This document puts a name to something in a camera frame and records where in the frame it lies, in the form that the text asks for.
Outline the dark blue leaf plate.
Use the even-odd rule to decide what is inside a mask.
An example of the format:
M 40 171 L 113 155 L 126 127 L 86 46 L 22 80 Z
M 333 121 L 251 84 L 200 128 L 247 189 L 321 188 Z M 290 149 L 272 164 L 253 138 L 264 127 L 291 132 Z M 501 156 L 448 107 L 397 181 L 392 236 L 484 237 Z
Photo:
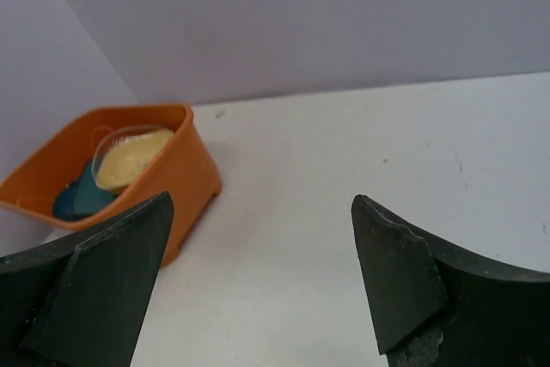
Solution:
M 75 222 L 79 219 L 74 212 L 74 201 L 76 196 L 76 186 L 68 185 L 55 198 L 52 206 L 52 215 L 63 221 Z

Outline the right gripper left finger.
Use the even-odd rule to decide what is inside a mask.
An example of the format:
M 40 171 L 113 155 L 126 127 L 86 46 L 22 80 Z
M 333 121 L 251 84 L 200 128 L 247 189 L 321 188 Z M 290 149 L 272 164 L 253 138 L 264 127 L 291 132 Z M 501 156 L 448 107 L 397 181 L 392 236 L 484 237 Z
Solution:
M 174 217 L 167 192 L 1 259 L 3 366 L 128 366 Z

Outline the teal square large plate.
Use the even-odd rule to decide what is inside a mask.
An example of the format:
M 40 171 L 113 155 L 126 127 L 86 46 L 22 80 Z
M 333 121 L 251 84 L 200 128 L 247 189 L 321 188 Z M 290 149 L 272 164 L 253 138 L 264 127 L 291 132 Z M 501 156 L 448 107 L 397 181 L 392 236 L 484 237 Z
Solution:
M 76 190 L 73 197 L 72 215 L 75 219 L 90 217 L 110 205 L 116 196 L 109 191 L 100 189 L 92 170 L 92 162 L 88 161 L 80 176 L 76 179 Z

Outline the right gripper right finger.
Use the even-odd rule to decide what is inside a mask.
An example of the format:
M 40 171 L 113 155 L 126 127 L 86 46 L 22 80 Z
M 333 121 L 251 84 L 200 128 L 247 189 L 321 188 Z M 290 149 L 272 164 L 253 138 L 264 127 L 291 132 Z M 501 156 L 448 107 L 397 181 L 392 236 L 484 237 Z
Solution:
M 351 218 L 377 350 L 389 365 L 548 365 L 547 273 L 466 250 L 364 195 Z

